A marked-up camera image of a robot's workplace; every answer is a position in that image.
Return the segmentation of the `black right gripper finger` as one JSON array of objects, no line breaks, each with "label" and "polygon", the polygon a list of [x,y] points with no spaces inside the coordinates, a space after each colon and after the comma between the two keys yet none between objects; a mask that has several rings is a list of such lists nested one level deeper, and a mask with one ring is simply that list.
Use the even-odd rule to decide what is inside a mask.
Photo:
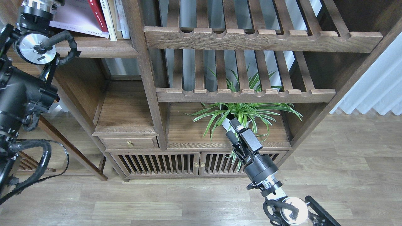
[{"label": "black right gripper finger", "polygon": [[234,132],[229,131],[229,140],[237,156],[256,155],[262,149],[261,143],[250,128],[245,128],[236,118],[230,120],[230,125]]},{"label": "black right gripper finger", "polygon": [[254,133],[252,131],[242,131],[233,133],[228,131],[227,138],[231,141],[235,155],[240,162],[247,165],[254,157]]}]

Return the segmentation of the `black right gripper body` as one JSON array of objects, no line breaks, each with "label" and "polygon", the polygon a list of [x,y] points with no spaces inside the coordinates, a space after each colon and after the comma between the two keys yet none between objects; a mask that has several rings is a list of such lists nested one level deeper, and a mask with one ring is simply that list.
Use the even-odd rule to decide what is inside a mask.
[{"label": "black right gripper body", "polygon": [[247,163],[244,167],[244,172],[255,185],[259,184],[277,171],[278,167],[266,153],[258,153],[254,155],[252,161]]}]

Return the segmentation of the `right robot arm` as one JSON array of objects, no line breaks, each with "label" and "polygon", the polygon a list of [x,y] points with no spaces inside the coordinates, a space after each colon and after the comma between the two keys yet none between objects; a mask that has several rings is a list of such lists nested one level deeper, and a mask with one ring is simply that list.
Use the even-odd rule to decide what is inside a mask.
[{"label": "right robot arm", "polygon": [[269,155],[259,153],[262,145],[253,131],[245,128],[237,119],[232,119],[230,125],[234,131],[227,132],[226,136],[251,181],[247,189],[260,189],[265,198],[263,210],[272,225],[300,225],[307,219],[315,226],[339,225],[311,196],[306,196],[305,200],[287,196],[282,183],[275,178],[278,167]]}]

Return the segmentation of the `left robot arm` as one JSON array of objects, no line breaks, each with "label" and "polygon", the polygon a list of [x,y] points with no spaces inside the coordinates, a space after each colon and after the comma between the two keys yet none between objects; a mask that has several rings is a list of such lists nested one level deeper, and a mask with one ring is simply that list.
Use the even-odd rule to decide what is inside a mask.
[{"label": "left robot arm", "polygon": [[[34,130],[39,117],[49,110],[58,98],[52,85],[56,68],[80,55],[73,35],[64,30],[52,35],[50,22],[56,10],[65,5],[64,0],[25,0],[19,7],[16,27],[7,24],[1,31],[1,203],[24,189],[43,181],[52,154],[49,140],[18,140],[19,130]],[[7,57],[14,47],[26,62],[44,65],[37,78],[12,65]],[[23,150],[41,147],[43,153],[39,166],[23,182],[14,177],[13,170]]]}]

